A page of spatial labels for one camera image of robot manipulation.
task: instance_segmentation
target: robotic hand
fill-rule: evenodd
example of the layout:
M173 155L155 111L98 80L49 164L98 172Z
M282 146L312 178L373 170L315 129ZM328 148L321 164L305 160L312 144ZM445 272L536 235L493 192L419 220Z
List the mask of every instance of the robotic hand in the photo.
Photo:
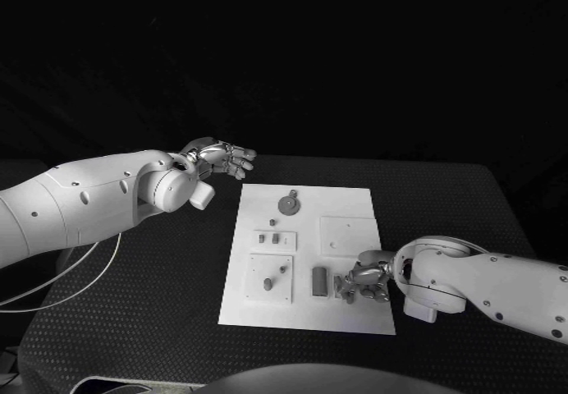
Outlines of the robotic hand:
M0 268L50 250L105 240L188 201L214 196L213 172L237 180L256 153L210 137L180 153L157 150L79 160L0 190Z
M455 314L465 300L485 316L568 344L568 267L508 254L490 253L467 241L428 236L396 253L369 250L335 291L387 300L392 278L405 298L405 314L434 323L438 311Z

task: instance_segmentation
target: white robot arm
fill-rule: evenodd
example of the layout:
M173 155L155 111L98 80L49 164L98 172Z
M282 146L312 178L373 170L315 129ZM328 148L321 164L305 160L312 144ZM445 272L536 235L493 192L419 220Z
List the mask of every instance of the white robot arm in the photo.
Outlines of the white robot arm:
M145 150L62 164L0 190L0 268L50 250L105 240L188 201L204 209L212 172L236 179L255 151L210 137L180 153Z
M337 283L340 292L353 296L363 286L364 296L370 285L369 298L384 302L392 278L406 295L406 315L434 323L438 311L462 312L470 300L497 323L568 344L566 266L490 253L444 236L419 238L396 253L369 250L359 260Z

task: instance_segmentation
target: black tablecloth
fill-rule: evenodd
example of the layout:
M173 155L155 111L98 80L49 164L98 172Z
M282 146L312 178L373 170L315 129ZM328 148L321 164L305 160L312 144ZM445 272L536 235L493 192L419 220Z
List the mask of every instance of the black tablecloth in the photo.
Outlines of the black tablecloth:
M253 164L249 183L369 188L384 250L444 235L533 257L481 166L282 156ZM37 313L20 350L30 392L69 392L90 375L210 383L266 365L311 362L383 369L462 392L568 390L568 346L494 323L471 305L462 314L439 314L435 324L409 318L393 283L395 337L217 325L240 183L224 175L207 182L216 190L207 209L186 204L147 219L122 235L99 282ZM46 303L92 280L113 246L115 237L53 285Z

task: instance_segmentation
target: white cable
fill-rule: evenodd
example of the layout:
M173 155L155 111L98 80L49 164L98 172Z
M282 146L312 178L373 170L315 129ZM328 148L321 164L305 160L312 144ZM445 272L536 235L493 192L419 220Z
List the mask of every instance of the white cable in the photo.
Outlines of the white cable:
M34 289L26 291L23 294L17 295L15 297L11 297L10 299L7 299L5 301L0 302L0 306L8 304L10 302L18 300L20 298L23 298L24 296L27 296L28 294L34 293L36 291L41 290L47 285L50 285L80 263L82 261L86 259L86 256L89 256L90 252L95 250L95 247L98 246L98 242L92 245L89 251L85 253L85 255L79 258L79 260L76 261L76 263L53 278L50 279L47 282L44 282L40 286L37 286Z
M118 234L118 240L115 241L115 252L118 252L118 246L121 244L121 236L122 234ZM102 272L98 274L98 277L95 278L95 280L73 294L70 295L67 298L62 299L60 301L54 302L53 304L44 305L39 308L33 308L33 309L17 309L17 310L0 310L1 314L20 314L23 312L36 312L37 310L41 309L47 309L51 306L56 306L59 304L62 304L64 301L69 301L73 297L76 297L98 281L98 279L100 278L100 276L103 275L103 273L106 272L106 269L109 269L109 265L112 263L112 260L115 259L115 252L112 253L112 257L109 258L109 263L106 264L106 267L103 268Z

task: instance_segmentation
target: black background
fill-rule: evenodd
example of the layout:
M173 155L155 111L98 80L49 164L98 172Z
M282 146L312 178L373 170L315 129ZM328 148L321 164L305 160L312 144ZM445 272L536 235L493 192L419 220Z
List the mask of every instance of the black background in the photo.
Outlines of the black background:
M0 158L53 166L212 135L259 154L480 163L539 257L565 258L563 2L85 7L0 21Z

